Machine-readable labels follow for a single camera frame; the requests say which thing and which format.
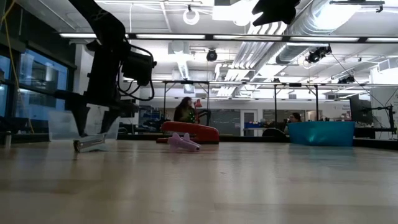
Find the red tool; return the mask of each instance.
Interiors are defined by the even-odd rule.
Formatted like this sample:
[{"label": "red tool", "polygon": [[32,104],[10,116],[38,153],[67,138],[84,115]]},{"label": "red tool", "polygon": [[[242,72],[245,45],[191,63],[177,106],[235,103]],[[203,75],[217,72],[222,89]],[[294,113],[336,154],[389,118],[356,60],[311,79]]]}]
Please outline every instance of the red tool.
[{"label": "red tool", "polygon": [[[194,134],[195,137],[191,138],[191,141],[199,144],[218,144],[220,142],[220,135],[217,129],[200,124],[168,121],[162,125],[161,129],[163,131]],[[167,143],[167,140],[167,138],[160,138],[156,142]]]}]

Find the door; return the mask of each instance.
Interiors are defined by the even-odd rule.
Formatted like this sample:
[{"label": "door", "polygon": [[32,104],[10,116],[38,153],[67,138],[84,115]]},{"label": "door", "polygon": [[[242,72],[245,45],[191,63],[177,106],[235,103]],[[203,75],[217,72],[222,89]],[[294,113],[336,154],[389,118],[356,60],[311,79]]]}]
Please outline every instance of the door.
[{"label": "door", "polygon": [[258,121],[257,110],[241,110],[241,136],[257,136],[257,131],[244,128],[244,124],[251,121]]}]

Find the ceiling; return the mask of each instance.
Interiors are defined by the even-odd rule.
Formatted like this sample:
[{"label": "ceiling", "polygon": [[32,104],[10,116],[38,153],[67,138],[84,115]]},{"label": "ceiling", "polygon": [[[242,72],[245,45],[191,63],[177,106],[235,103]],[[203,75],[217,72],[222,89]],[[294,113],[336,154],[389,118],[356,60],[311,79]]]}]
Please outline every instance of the ceiling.
[{"label": "ceiling", "polygon": [[[384,11],[381,13],[376,13],[377,7],[362,7],[331,35],[397,35],[398,23],[395,21],[398,21],[398,1],[385,1]],[[17,2],[59,32],[92,32],[84,18],[66,0],[17,0]],[[186,6],[165,5],[165,11],[163,11],[161,5],[153,4],[140,6],[99,3],[99,5],[113,13],[125,25],[126,32],[247,34],[249,31],[249,25],[237,26],[233,21],[213,20],[211,13],[214,9],[214,1],[202,2],[203,5],[200,7],[193,6],[194,9],[202,11],[195,25],[188,25],[183,20]],[[309,2],[311,0],[301,0],[296,7],[297,12],[300,12]],[[169,43],[168,40],[133,40],[133,44],[146,48],[154,54],[155,60],[158,61],[158,66],[154,69],[155,74],[171,74],[173,70],[178,70],[176,61],[168,58]],[[217,63],[206,61],[207,51],[216,49],[218,63],[232,62],[242,42],[189,41],[188,44],[191,54],[195,54],[187,62],[189,70],[214,72]],[[369,68],[377,65],[377,62],[385,60],[385,57],[398,55],[396,44],[331,44],[331,48],[333,54],[346,69],[355,68],[356,79],[360,82],[369,80]],[[343,71],[341,65],[330,55],[310,69],[306,69],[298,58],[297,62],[283,70],[284,76],[280,76],[280,79],[282,82],[283,79],[289,79],[288,82],[305,82],[308,77],[311,77],[311,80],[316,79],[317,82],[322,82]]]}]

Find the person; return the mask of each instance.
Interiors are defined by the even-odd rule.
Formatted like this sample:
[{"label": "person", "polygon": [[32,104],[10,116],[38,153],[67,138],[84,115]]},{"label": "person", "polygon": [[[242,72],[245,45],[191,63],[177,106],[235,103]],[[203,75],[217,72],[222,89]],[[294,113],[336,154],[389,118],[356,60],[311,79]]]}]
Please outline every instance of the person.
[{"label": "person", "polygon": [[175,108],[174,121],[195,123],[195,110],[192,108],[192,99],[185,97],[181,103]]},{"label": "person", "polygon": [[[301,116],[300,116],[300,114],[299,114],[299,113],[292,113],[292,114],[289,116],[289,122],[288,122],[288,123],[297,123],[297,122],[301,122]],[[289,134],[289,129],[287,128],[287,126],[285,127],[284,133],[285,133],[286,135]]]}]

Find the white ceiling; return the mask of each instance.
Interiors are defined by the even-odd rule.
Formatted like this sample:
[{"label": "white ceiling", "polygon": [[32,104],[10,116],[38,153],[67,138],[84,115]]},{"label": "white ceiling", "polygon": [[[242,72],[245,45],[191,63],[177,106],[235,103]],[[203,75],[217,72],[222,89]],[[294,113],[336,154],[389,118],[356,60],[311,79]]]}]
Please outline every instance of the white ceiling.
[{"label": "white ceiling", "polygon": [[[17,2],[42,19],[59,32],[91,32],[88,23],[76,11],[67,0],[17,0]],[[301,0],[297,10],[300,11],[310,0]],[[347,23],[334,31],[333,35],[397,35],[398,33],[398,1],[387,0],[384,12],[375,13],[375,8],[370,12],[357,12]],[[212,10],[212,1],[205,1],[207,6],[201,7],[204,10]],[[130,6],[100,4],[105,10],[113,13],[126,27],[129,32],[170,32],[160,6],[151,5],[152,9],[145,9],[140,6],[132,6],[131,23],[129,22]],[[165,6],[166,10],[185,9],[185,6]],[[214,21],[210,15],[200,14],[199,22],[194,25],[186,24],[182,19],[183,11],[167,11],[167,19],[170,28],[175,33],[212,33],[212,34],[244,34],[249,26],[236,26],[232,21]],[[156,60],[159,61],[154,73],[170,73],[176,70],[177,64],[167,60],[167,46],[169,41],[135,41],[134,44],[150,50]],[[216,63],[208,63],[205,60],[206,51],[215,48],[220,60],[233,60],[238,53],[241,42],[189,42],[191,49],[197,49],[194,61],[188,62],[189,69],[214,71]],[[333,53],[338,56],[345,68],[351,68],[365,63],[367,60],[383,55],[398,55],[398,45],[394,44],[332,44]],[[287,77],[298,77],[299,80],[311,77],[328,78],[342,72],[334,58],[324,58],[321,63],[307,70],[302,66],[287,67],[284,72]],[[357,72],[359,77],[367,79],[369,70]]]}]

